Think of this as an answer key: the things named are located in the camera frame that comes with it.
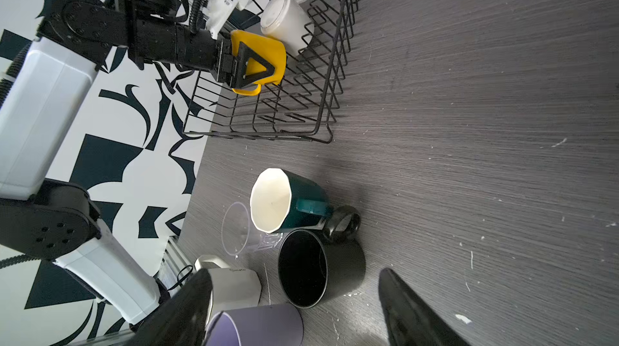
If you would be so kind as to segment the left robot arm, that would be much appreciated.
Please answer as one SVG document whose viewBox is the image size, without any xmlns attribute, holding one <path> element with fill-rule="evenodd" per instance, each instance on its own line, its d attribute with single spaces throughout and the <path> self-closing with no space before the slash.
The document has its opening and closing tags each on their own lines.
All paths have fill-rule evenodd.
<svg viewBox="0 0 619 346">
<path fill-rule="evenodd" d="M 113 237 L 82 187 L 47 178 L 113 47 L 138 67 L 209 72 L 240 94 L 279 83 L 283 43 L 222 27 L 249 0 L 54 0 L 1 80 L 1 243 L 83 281 L 139 325 L 169 295 Z"/>
</svg>

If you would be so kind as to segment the yellow mug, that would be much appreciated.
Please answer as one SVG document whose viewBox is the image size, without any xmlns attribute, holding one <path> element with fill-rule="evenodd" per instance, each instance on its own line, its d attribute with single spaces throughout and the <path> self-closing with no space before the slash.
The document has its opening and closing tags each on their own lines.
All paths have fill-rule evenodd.
<svg viewBox="0 0 619 346">
<path fill-rule="evenodd" d="M 282 82 L 287 63 L 287 53 L 282 42 L 243 30 L 233 30 L 231 32 L 231 42 L 233 56 L 237 56 L 240 43 L 243 42 L 274 65 L 276 72 L 271 78 L 263 80 L 262 87 L 266 84 L 279 85 Z M 257 96 L 262 90 L 262 88 L 261 90 L 231 89 L 240 96 Z"/>
</svg>

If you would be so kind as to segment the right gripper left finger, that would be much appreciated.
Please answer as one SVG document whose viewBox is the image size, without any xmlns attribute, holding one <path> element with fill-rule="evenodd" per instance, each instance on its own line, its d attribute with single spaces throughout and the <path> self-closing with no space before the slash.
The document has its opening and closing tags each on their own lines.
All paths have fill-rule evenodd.
<svg viewBox="0 0 619 346">
<path fill-rule="evenodd" d="M 198 270 L 126 345 L 202 345 L 212 290 L 209 271 Z"/>
</svg>

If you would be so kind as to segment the white mug red inside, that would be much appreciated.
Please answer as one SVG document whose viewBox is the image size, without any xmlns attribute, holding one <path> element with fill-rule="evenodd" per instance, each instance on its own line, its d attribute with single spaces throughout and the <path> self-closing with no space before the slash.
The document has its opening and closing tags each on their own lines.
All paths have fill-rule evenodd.
<svg viewBox="0 0 619 346">
<path fill-rule="evenodd" d="M 287 53 L 297 57 L 314 37 L 314 22 L 296 0 L 270 0 L 260 17 L 260 30 L 281 41 Z"/>
</svg>

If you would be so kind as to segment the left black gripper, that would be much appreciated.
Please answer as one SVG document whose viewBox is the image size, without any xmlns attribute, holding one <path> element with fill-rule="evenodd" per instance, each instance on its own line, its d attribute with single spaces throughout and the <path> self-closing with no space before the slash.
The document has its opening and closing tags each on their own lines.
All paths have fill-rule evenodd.
<svg viewBox="0 0 619 346">
<path fill-rule="evenodd" d="M 275 72 L 274 65 L 247 44 L 240 43 L 235 57 L 229 38 L 216 42 L 212 75 L 217 83 L 225 83 L 235 90 L 261 90 L 263 80 L 271 78 Z"/>
</svg>

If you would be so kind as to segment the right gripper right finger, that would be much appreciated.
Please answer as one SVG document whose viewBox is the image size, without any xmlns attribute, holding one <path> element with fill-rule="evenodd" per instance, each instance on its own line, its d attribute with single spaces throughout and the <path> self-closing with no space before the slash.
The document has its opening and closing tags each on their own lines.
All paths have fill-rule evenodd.
<svg viewBox="0 0 619 346">
<path fill-rule="evenodd" d="M 378 295 L 391 345 L 468 346 L 394 270 L 380 272 Z"/>
</svg>

